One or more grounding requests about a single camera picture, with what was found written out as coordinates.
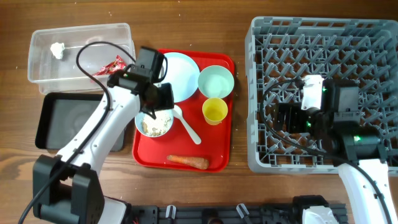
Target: wood grain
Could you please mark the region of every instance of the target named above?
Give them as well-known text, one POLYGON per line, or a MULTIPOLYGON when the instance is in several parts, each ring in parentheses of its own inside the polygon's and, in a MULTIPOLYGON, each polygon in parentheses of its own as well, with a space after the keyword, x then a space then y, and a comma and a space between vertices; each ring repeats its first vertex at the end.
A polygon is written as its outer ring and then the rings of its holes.
MULTIPOLYGON (((5 0, 0 2, 0 223, 16 223, 32 198, 34 146, 44 96, 27 80, 33 31, 56 27, 127 22, 135 46, 228 54, 238 83, 233 110, 231 159, 218 174, 141 167, 131 157, 134 128, 126 147, 108 156, 100 175, 105 195, 133 205, 236 205, 289 202, 293 196, 323 195, 347 203, 337 175, 261 175, 247 164, 248 89, 244 37, 256 16, 398 19, 397 1, 211 1, 211 0, 5 0)), ((398 179, 390 178, 398 203, 398 179)), ((350 222, 353 223, 351 210, 350 222)), ((30 214, 26 223, 44 223, 30 214)))

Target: red tray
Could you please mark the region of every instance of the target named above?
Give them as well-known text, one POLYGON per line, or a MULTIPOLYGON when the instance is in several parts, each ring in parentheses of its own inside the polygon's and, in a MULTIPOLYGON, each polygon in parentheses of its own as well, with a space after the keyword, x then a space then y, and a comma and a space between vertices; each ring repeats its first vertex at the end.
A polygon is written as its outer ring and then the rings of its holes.
MULTIPOLYGON (((186 50, 160 49, 163 54, 178 52, 191 57, 202 71, 210 65, 221 65, 234 75, 235 66, 233 61, 224 54, 213 54, 206 52, 192 52, 186 50)), ((219 172, 228 164, 229 149, 231 147, 231 121, 233 94, 224 98, 228 105, 227 117, 216 126, 206 123, 201 107, 207 98, 200 93, 199 89, 187 100, 176 103, 183 111, 183 117, 193 130, 201 138, 201 144, 196 145, 182 123, 174 119, 173 125, 164 136, 159 138, 148 138, 136 131, 132 145, 132 156, 143 166, 164 169, 192 170, 199 172, 219 172), (209 160, 210 166, 207 170, 170 162, 166 159, 168 155, 204 157, 209 160)))

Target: red snack bag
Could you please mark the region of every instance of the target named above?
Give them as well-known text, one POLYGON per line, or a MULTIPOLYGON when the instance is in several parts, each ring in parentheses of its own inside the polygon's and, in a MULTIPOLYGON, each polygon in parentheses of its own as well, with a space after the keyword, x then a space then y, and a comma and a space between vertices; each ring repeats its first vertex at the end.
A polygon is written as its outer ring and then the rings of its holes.
POLYGON ((120 56, 116 56, 116 60, 109 65, 103 66, 98 72, 96 72, 93 76, 97 75, 112 75, 114 72, 120 69, 124 69, 126 67, 126 63, 120 56))

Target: carrot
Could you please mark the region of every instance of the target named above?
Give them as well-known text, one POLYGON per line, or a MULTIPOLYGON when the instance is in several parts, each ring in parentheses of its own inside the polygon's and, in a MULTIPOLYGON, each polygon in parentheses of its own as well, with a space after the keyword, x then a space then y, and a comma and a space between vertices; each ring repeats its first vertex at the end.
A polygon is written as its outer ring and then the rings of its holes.
POLYGON ((172 162, 178 162, 188 166, 192 166, 198 169, 207 169, 209 167, 209 161, 201 157, 187 157, 187 156, 175 156, 169 155, 167 159, 172 162))

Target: dish rack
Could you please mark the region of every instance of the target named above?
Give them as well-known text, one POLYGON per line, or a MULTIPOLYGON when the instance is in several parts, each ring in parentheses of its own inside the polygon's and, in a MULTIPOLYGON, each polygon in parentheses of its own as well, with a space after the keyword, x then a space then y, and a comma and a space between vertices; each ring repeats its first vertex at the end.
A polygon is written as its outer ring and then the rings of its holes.
MULTIPOLYGON (((309 74, 354 80, 360 89, 361 125, 379 130, 388 154, 398 150, 397 50, 396 21, 254 18, 245 38, 250 169, 280 174, 338 172, 332 161, 308 155, 275 138, 260 118, 259 106, 266 89, 274 83, 309 74)), ((264 103, 267 119, 271 121, 276 103, 297 103, 301 99, 302 94, 293 83, 272 89, 264 103)), ((322 144, 309 138, 309 133, 282 135, 323 151, 322 144)), ((389 175, 398 176, 397 161, 389 159, 388 163, 389 175)))

